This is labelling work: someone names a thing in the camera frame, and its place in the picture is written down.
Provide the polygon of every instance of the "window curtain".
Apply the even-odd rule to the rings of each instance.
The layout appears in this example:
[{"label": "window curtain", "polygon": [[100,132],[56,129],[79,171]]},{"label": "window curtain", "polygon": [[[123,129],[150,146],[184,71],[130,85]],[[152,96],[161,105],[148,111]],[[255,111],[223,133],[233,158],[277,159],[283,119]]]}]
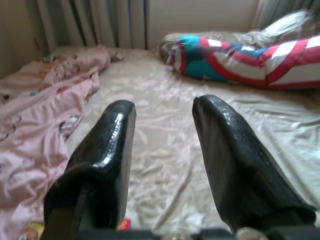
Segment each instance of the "window curtain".
[{"label": "window curtain", "polygon": [[298,10],[308,10],[320,22],[320,0],[259,0],[257,29],[263,29],[284,15]]},{"label": "window curtain", "polygon": [[58,46],[145,49],[146,0],[26,0],[38,48]]}]

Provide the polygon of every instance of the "blanket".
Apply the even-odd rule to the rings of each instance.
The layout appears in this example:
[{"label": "blanket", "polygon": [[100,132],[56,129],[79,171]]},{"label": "blanket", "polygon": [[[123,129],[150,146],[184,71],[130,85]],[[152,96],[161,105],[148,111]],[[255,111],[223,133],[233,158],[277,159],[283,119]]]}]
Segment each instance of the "blanket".
[{"label": "blanket", "polygon": [[65,140],[111,58],[95,46],[36,60],[0,80],[1,240],[37,239],[30,226],[43,223],[43,199],[65,170]]}]

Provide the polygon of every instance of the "printed cartoon pattern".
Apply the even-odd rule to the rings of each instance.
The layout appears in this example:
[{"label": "printed cartoon pattern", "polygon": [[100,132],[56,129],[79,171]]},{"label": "printed cartoon pattern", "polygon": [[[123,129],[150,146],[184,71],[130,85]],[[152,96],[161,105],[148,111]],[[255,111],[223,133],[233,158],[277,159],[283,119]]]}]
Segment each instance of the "printed cartoon pattern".
[{"label": "printed cartoon pattern", "polygon": [[256,49],[185,35],[168,63],[185,75],[259,88],[320,87],[320,36]]}]

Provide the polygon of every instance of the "teal fabric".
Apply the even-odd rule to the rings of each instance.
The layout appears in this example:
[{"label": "teal fabric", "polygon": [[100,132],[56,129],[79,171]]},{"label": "teal fabric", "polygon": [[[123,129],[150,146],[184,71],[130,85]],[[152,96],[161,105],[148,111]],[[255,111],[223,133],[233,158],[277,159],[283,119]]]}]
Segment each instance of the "teal fabric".
[{"label": "teal fabric", "polygon": [[228,80],[220,76],[206,59],[191,61],[185,69],[185,74],[197,79],[212,79],[216,82],[226,83]]},{"label": "teal fabric", "polygon": [[200,45],[200,37],[195,35],[185,35],[180,37],[177,43],[182,43],[183,48],[188,51]]}]

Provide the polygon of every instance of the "wrinkled sheet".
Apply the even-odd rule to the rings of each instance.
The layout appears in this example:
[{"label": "wrinkled sheet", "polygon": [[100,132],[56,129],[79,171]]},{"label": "wrinkled sheet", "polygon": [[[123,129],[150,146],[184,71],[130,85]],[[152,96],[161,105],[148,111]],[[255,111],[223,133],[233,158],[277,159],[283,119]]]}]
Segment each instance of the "wrinkled sheet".
[{"label": "wrinkled sheet", "polygon": [[69,161],[65,140],[110,65],[103,46],[72,57],[33,61],[0,80],[0,239],[43,222],[43,200]]},{"label": "wrinkled sheet", "polygon": [[157,233],[228,228],[215,208],[192,105],[213,94],[251,125],[304,199],[320,207],[320,92],[269,91],[174,73],[146,50],[120,50],[122,62],[100,77],[84,117],[67,140],[71,154],[113,101],[136,105],[126,215]]}]

